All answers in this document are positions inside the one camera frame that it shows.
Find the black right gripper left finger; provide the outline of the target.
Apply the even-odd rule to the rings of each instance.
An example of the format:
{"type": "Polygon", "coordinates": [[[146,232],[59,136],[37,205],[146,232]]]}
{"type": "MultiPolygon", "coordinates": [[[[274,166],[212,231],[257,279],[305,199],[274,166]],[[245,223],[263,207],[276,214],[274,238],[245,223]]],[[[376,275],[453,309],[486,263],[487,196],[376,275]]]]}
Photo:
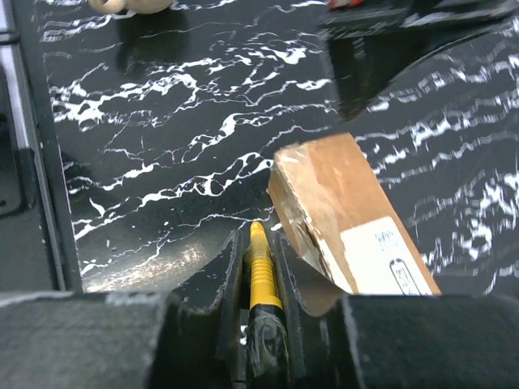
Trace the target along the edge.
{"type": "Polygon", "coordinates": [[[1,295],[4,388],[242,388],[243,235],[173,291],[1,295]]]}

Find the beige ceramic mug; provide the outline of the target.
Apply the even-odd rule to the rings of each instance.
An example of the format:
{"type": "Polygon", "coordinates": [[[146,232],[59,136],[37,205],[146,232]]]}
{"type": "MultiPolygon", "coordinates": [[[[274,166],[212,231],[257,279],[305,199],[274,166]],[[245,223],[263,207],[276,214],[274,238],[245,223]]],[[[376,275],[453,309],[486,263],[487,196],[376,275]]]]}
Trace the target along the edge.
{"type": "Polygon", "coordinates": [[[141,15],[161,12],[170,7],[173,2],[173,0],[88,0],[88,4],[92,9],[103,14],[133,11],[141,15]]]}

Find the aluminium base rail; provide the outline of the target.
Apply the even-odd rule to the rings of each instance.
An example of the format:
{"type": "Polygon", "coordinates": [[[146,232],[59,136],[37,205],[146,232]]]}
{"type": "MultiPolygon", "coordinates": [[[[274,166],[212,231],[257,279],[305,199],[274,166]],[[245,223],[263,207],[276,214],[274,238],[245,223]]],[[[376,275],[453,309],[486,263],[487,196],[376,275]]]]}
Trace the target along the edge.
{"type": "Polygon", "coordinates": [[[1,290],[83,290],[31,1],[1,3],[1,290]]]}

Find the yellow utility knife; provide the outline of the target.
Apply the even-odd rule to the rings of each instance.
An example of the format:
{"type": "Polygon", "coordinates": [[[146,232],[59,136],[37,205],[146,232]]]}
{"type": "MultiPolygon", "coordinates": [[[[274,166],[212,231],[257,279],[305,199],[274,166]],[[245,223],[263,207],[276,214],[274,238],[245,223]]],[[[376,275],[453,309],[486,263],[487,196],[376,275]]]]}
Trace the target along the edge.
{"type": "Polygon", "coordinates": [[[251,224],[250,239],[246,260],[250,273],[247,386],[287,388],[290,373],[285,312],[268,239],[260,222],[251,224]]]}

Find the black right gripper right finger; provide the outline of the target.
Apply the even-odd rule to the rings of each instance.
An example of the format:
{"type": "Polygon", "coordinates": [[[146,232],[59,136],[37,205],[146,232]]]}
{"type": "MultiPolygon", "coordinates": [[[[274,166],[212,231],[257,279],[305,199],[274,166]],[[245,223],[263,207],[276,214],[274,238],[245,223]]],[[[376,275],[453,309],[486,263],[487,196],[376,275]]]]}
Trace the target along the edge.
{"type": "Polygon", "coordinates": [[[295,388],[515,388],[518,302],[349,295],[274,237],[295,388]]]}

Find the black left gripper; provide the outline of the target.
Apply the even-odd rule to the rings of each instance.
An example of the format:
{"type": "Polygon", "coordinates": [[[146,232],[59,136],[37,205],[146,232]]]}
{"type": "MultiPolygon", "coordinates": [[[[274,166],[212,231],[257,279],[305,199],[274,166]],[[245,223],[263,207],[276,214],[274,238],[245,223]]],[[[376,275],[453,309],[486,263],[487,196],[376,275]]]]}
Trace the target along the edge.
{"type": "Polygon", "coordinates": [[[341,116],[515,109],[518,22],[501,19],[517,11],[517,1],[330,1],[320,30],[337,38],[328,54],[341,116]]]}

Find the brown cardboard express box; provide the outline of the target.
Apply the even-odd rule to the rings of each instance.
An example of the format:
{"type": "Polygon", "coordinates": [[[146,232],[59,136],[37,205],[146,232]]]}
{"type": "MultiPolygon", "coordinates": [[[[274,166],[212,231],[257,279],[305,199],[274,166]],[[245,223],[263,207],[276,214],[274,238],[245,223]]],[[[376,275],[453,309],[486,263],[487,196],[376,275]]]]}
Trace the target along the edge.
{"type": "Polygon", "coordinates": [[[345,292],[441,293],[351,134],[277,151],[268,195],[299,257],[345,292]]]}

